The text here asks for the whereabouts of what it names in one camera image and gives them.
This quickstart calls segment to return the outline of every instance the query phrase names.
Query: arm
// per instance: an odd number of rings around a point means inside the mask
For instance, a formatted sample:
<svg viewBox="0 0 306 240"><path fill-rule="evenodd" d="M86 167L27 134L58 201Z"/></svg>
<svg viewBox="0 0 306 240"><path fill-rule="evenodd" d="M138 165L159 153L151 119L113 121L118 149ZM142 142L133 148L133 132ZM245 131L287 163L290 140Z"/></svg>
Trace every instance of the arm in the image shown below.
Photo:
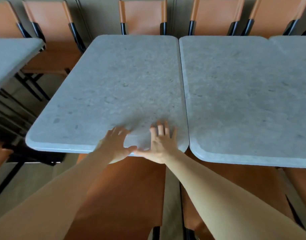
<svg viewBox="0 0 306 240"><path fill-rule="evenodd" d="M166 122L165 128L157 125L158 135L150 128L151 149L134 153L167 165L215 239L306 239L306 232L292 220L179 151L176 130L170 138Z"/></svg>
<svg viewBox="0 0 306 240"><path fill-rule="evenodd" d="M0 239L62 240L96 177L112 160L127 157L128 130L109 130L100 145L78 165L50 181L0 218Z"/></svg>

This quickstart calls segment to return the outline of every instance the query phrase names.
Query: forearm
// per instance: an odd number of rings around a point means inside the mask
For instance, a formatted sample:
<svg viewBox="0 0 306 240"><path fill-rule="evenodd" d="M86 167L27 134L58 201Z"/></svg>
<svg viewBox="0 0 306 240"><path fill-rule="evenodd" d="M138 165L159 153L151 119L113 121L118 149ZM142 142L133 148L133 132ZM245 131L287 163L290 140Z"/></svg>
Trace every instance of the forearm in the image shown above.
<svg viewBox="0 0 306 240"><path fill-rule="evenodd" d="M0 239L62 240L94 179L111 158L90 153L0 218Z"/></svg>
<svg viewBox="0 0 306 240"><path fill-rule="evenodd" d="M215 239L306 239L306 232L289 218L184 153L166 165Z"/></svg>

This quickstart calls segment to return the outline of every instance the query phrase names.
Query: person's left arm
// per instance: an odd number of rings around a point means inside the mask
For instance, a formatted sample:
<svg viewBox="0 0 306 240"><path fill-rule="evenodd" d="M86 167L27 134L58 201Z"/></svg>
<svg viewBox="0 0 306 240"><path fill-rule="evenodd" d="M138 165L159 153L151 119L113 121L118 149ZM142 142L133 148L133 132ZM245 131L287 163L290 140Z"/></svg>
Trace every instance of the person's left arm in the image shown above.
<svg viewBox="0 0 306 240"><path fill-rule="evenodd" d="M109 130L94 152L2 216L0 239L62 240L95 178L137 148L123 147L128 133L121 127Z"/></svg>

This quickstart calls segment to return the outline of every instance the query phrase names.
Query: person's right arm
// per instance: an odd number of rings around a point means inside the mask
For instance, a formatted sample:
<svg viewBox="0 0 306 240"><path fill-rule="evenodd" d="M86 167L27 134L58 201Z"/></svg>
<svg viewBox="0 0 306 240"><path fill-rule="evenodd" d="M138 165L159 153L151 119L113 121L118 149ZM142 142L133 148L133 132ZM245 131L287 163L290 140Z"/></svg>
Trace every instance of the person's right arm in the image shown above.
<svg viewBox="0 0 306 240"><path fill-rule="evenodd" d="M306 239L306 232L258 197L228 181L177 149L176 131L158 122L151 149L134 154L165 163L186 189L199 215L217 240Z"/></svg>

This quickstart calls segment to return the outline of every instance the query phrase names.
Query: hand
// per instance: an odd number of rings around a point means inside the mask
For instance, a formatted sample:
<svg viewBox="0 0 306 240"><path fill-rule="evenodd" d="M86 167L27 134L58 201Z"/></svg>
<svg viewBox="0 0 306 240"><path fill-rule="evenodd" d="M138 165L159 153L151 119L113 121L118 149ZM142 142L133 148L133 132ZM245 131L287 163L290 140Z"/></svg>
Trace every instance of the hand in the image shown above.
<svg viewBox="0 0 306 240"><path fill-rule="evenodd" d="M115 127L106 133L106 136L99 141L93 153L102 153L110 161L120 161L132 153L137 146L124 147L125 137L130 133L123 127Z"/></svg>
<svg viewBox="0 0 306 240"><path fill-rule="evenodd" d="M176 143L176 128L173 131L172 138L170 138L170 128L167 121L164 122L164 126L161 122L157 122L158 136L156 135L156 129L151 126L151 149L147 151L135 150L134 154L137 156L145 157L156 163L165 163L168 158L174 157L179 153Z"/></svg>

